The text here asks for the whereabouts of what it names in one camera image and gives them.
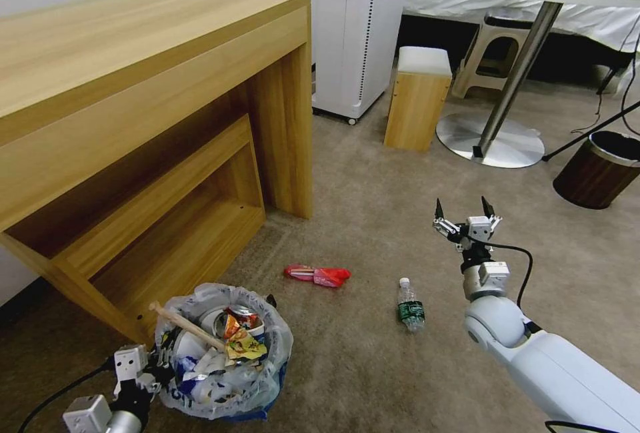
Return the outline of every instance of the round metal base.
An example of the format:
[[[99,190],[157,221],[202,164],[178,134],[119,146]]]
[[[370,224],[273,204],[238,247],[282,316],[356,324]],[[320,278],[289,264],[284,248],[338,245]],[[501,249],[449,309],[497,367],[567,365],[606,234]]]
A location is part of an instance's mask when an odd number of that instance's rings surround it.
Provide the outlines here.
[[[467,160],[499,168],[530,167],[545,154],[539,132],[505,119],[484,158],[473,156],[489,118],[483,113],[455,113],[444,117],[435,129],[438,139],[449,150]]]

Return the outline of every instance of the wooden desk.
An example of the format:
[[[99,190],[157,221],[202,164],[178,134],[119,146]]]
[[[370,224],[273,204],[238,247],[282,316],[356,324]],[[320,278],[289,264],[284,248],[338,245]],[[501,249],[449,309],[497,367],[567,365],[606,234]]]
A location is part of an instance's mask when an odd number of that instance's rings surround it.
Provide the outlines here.
[[[0,242],[148,342],[149,301],[218,277],[263,195],[311,216],[310,21],[309,0],[89,0],[0,20]]]

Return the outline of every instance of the plastic bottle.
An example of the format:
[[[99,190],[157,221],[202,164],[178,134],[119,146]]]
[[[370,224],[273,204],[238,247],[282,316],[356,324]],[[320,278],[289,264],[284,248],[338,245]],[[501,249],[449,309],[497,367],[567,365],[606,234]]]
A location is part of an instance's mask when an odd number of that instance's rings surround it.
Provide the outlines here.
[[[408,278],[400,278],[398,316],[411,333],[416,333],[425,327],[425,309],[422,303],[415,299],[415,292]]]

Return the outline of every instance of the brown trash can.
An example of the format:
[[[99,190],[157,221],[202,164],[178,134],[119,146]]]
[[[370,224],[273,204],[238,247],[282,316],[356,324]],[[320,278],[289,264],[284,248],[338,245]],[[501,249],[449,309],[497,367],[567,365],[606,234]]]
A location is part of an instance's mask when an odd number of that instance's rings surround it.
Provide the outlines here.
[[[553,181],[553,188],[574,205],[601,210],[639,173],[640,141],[599,131],[589,135]]]

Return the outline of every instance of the metal table leg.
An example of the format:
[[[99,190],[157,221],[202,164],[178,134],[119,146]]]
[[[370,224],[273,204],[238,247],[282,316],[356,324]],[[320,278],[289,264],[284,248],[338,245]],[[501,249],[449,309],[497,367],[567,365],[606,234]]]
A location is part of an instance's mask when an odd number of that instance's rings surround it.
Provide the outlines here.
[[[440,120],[436,133],[449,150],[492,167],[521,168],[540,161],[545,146],[537,131],[505,118],[560,8],[561,3],[542,4],[491,115],[454,114]]]

